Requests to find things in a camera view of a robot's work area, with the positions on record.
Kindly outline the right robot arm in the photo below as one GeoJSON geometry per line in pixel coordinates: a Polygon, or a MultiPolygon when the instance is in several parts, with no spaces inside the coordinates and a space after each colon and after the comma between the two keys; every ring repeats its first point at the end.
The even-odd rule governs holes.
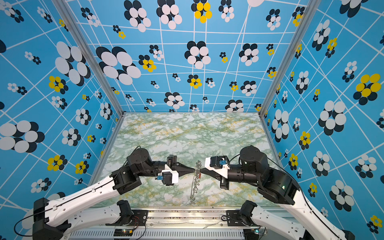
{"type": "Polygon", "coordinates": [[[257,187],[258,193],[290,213],[295,221],[288,221],[245,201],[239,211],[247,226],[258,225],[270,229],[289,240],[353,240],[355,235],[333,225],[307,199],[295,179],[285,170],[271,168],[268,157],[254,146],[241,149],[240,163],[231,165],[227,156],[208,157],[201,173],[220,181],[221,189],[230,183],[247,183],[257,187]]]}

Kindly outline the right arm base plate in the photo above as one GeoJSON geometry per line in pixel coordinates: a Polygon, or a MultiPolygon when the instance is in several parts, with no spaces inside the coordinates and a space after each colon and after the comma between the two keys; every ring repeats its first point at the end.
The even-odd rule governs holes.
{"type": "Polygon", "coordinates": [[[241,219],[239,210],[227,210],[226,211],[227,224],[229,227],[248,227],[241,219]]]}

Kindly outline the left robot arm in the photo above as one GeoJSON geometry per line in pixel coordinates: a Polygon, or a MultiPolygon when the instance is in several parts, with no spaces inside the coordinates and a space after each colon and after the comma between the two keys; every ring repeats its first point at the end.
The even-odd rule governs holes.
{"type": "Polygon", "coordinates": [[[60,240],[80,229],[96,225],[123,226],[138,223],[128,201],[95,208],[100,202],[123,195],[141,185],[141,177],[154,177],[165,186],[178,183],[179,177],[194,169],[178,163],[177,156],[153,161],[149,152],[137,147],[118,170],[101,181],[57,200],[39,199],[34,203],[34,240],[60,240]]]}

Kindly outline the grey metal key ring plate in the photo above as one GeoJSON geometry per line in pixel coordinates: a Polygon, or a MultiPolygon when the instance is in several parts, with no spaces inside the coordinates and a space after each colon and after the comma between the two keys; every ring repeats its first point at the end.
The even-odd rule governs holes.
{"type": "Polygon", "coordinates": [[[196,194],[199,190],[200,180],[201,180],[201,168],[202,162],[197,161],[195,166],[195,173],[193,177],[193,183],[191,187],[190,201],[192,204],[196,203],[196,194]]]}

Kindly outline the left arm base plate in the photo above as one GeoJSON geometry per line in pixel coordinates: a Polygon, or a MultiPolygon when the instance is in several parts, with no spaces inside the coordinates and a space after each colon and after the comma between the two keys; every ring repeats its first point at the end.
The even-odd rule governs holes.
{"type": "Polygon", "coordinates": [[[106,226],[144,226],[148,219],[149,211],[132,210],[128,217],[120,217],[116,223],[106,224],[106,226]]]}

